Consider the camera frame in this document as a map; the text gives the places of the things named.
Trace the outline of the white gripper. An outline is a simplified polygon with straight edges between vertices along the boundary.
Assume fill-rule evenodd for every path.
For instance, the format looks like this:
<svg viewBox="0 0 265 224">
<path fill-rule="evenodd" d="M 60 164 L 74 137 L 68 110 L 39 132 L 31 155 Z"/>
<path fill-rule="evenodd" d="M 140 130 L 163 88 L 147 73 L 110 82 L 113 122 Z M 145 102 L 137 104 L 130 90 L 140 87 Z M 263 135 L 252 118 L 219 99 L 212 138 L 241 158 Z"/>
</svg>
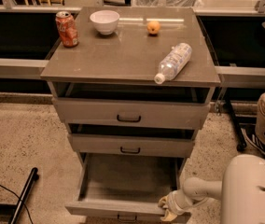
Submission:
<svg viewBox="0 0 265 224">
<path fill-rule="evenodd" d="M 190 208 L 188 197 L 180 190 L 170 192 L 167 196 L 163 196 L 158 201 L 158 207 L 167 208 L 164 216 L 160 218 L 163 222 L 171 222 L 187 212 Z"/>
</svg>

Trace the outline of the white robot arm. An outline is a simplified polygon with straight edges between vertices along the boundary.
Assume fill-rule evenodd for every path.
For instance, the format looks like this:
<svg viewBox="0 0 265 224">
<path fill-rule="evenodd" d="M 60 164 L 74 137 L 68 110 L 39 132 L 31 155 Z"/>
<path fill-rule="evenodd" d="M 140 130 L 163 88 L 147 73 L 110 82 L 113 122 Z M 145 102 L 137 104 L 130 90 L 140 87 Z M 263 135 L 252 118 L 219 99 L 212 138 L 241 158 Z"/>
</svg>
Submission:
<svg viewBox="0 0 265 224">
<path fill-rule="evenodd" d="M 221 201 L 220 224 L 265 224 L 265 160 L 239 155 L 220 181 L 186 179 L 181 189 L 160 198 L 161 219 L 173 221 L 212 199 Z"/>
</svg>

